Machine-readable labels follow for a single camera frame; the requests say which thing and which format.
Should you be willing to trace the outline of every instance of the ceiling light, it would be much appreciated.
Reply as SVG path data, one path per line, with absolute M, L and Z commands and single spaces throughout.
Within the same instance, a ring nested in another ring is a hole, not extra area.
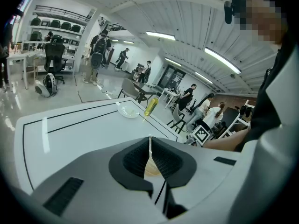
M 168 35 L 168 34 L 164 34 L 164 33 L 159 33 L 159 32 L 146 32 L 147 35 L 153 35 L 153 36 L 158 36 L 158 37 L 162 37 L 162 38 L 166 38 L 166 39 L 170 39 L 170 40 L 176 40 L 176 38 L 173 35 Z
M 216 52 L 212 51 L 211 49 L 205 48 L 205 52 L 210 54 L 211 56 L 215 57 L 217 60 L 221 61 L 222 63 L 224 63 L 226 66 L 228 66 L 230 69 L 232 69 L 233 72 L 235 72 L 236 74 L 241 73 L 241 71 L 238 68 L 236 68 L 231 62 L 229 62 L 227 59 L 225 59 L 221 55 L 217 54 Z
M 197 72 L 196 72 L 195 74 L 198 75 L 198 76 L 200 76 L 201 78 L 205 79 L 205 80 L 208 81 L 209 83 L 213 84 L 212 81 L 208 80 L 207 78 L 205 78 L 205 77 L 202 76 L 201 74 L 199 74 L 199 73 L 197 73 Z
M 176 62 L 174 62 L 174 61 L 172 61 L 172 60 L 170 60 L 170 59 L 168 59 L 168 58 L 165 58 L 165 60 L 166 60 L 166 61 L 169 61 L 169 62 L 172 62 L 172 63 L 174 63 L 174 64 L 176 64 L 176 65 L 178 65 L 178 66 L 182 66 L 181 64 L 176 63 Z

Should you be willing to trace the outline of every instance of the yellow bottle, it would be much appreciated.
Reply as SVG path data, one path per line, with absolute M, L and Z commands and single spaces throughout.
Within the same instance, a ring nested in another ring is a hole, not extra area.
M 158 104 L 158 99 L 153 98 L 151 100 L 151 102 L 149 103 L 148 107 L 145 109 L 144 115 L 149 116 L 153 112 L 153 110 L 154 110 L 154 108 L 156 107 L 157 104 Z

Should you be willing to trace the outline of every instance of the white plate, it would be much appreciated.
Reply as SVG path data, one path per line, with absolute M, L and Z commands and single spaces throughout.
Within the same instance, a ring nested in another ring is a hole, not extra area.
M 122 116 L 129 119 L 134 119 L 139 115 L 137 107 L 132 107 L 130 105 L 119 105 L 117 109 Z

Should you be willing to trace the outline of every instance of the person wearing white shirt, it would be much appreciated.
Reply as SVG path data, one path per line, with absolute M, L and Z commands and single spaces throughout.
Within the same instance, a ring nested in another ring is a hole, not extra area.
M 151 62 L 147 61 L 147 64 L 144 66 L 142 72 L 140 73 L 138 82 L 144 83 L 145 73 L 150 68 L 150 64 L 151 64 Z
M 209 109 L 209 111 L 206 113 L 206 116 L 203 119 L 203 122 L 209 127 L 209 129 L 213 128 L 215 124 L 220 123 L 220 121 L 223 118 L 223 108 L 225 104 L 223 102 L 220 102 L 218 107 L 213 107 Z
M 200 101 L 200 103 L 194 107 L 194 112 L 191 118 L 186 122 L 187 132 L 190 133 L 193 130 L 192 124 L 201 119 L 204 116 L 204 113 L 208 111 L 208 108 L 211 104 L 211 100 L 215 97 L 213 93 L 208 94 L 206 97 Z

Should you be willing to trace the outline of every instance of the black office chair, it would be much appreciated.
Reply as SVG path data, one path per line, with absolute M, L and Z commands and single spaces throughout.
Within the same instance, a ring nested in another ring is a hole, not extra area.
M 62 44 L 62 39 L 57 39 L 56 43 L 47 43 L 45 45 L 46 51 L 46 64 L 44 66 L 47 72 L 50 72 L 54 75 L 55 79 L 62 81 L 64 84 L 64 77 L 63 76 L 56 76 L 56 73 L 64 70 L 65 68 L 65 61 L 62 63 L 62 55 L 64 53 L 65 46 Z

